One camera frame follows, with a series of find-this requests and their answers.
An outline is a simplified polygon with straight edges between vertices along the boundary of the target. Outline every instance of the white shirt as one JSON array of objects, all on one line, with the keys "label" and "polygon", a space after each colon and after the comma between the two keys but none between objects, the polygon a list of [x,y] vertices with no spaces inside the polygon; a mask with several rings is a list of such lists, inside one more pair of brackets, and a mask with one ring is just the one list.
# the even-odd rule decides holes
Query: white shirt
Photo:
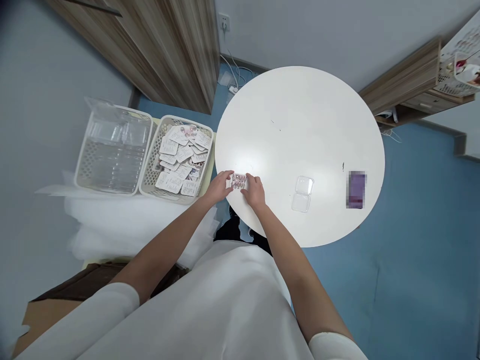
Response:
[{"label": "white shirt", "polygon": [[255,245],[221,240],[140,307],[133,287],[105,286],[17,359],[367,358],[336,333],[307,344],[273,258]]}]

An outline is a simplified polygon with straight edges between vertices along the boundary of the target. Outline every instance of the wooden door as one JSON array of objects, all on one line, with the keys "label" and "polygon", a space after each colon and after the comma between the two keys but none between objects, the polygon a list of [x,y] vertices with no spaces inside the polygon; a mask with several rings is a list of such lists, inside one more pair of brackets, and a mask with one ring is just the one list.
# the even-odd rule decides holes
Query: wooden door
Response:
[{"label": "wooden door", "polygon": [[220,68],[214,0],[46,1],[147,98],[212,112]]}]

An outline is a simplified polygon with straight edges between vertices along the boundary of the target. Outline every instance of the wall outlet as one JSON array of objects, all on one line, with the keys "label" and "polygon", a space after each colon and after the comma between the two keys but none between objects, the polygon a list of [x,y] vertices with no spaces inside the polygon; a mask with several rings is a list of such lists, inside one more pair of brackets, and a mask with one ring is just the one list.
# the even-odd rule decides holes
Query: wall outlet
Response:
[{"label": "wall outlet", "polygon": [[230,31],[230,16],[219,12],[218,23],[220,24],[220,29],[222,29],[222,31]]}]

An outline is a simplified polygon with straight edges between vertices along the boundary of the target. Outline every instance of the white plastic basket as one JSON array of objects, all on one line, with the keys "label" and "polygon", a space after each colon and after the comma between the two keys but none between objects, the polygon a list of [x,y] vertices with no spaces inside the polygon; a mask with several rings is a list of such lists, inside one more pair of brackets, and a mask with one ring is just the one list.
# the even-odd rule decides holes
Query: white plastic basket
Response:
[{"label": "white plastic basket", "polygon": [[[155,125],[152,117],[105,100],[85,100],[91,113],[73,178],[75,186],[104,195],[135,195],[152,140]],[[105,159],[108,159],[106,154],[111,153],[112,149],[116,149],[121,156],[111,161],[112,164],[116,162],[114,166],[108,167],[105,166]],[[132,149],[137,155],[134,164],[131,161]],[[125,179],[127,172],[128,180],[116,181],[116,178]]]},{"label": "white plastic basket", "polygon": [[[442,62],[440,64],[440,71],[438,74],[438,85],[435,86],[434,89],[441,93],[458,98],[463,98],[479,92],[479,87],[463,82],[456,76],[456,63],[467,58],[468,55],[456,52],[453,57],[447,59],[445,62]],[[480,65],[480,59],[472,56],[468,59],[468,63]]]},{"label": "white plastic basket", "polygon": [[200,179],[198,180],[198,189],[195,196],[187,196],[182,195],[180,193],[174,194],[166,190],[159,189],[155,187],[155,183],[159,178],[160,172],[153,171],[152,167],[155,163],[155,155],[159,152],[160,143],[162,142],[162,137],[168,132],[170,127],[177,126],[177,125],[195,125],[202,133],[208,135],[213,139],[214,132],[208,126],[199,124],[198,122],[191,121],[182,117],[173,116],[173,115],[165,115],[160,119],[160,123],[153,135],[150,149],[148,151],[147,161],[144,163],[142,175],[140,177],[140,193],[151,198],[162,199],[168,202],[172,202],[175,204],[181,205],[189,205],[193,203],[200,192],[202,187],[202,183],[204,181],[204,175],[206,169],[208,167],[210,161],[210,154],[213,141],[210,141],[210,145],[208,147],[208,156],[203,164],[203,168],[201,171]]}]

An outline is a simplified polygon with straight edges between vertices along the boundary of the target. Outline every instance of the leg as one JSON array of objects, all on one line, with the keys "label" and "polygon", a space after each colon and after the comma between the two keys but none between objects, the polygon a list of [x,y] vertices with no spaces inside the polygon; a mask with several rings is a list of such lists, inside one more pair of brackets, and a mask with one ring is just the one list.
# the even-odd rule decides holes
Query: leg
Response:
[{"label": "leg", "polygon": [[240,239],[240,218],[238,216],[231,217],[226,223],[223,224],[216,232],[215,239],[217,240],[237,240],[243,241]]},{"label": "leg", "polygon": [[252,229],[250,229],[248,234],[253,237],[253,245],[257,245],[260,249],[265,250],[267,253],[270,254],[270,256],[272,256],[272,251],[270,250],[270,245],[266,237],[263,237]]}]

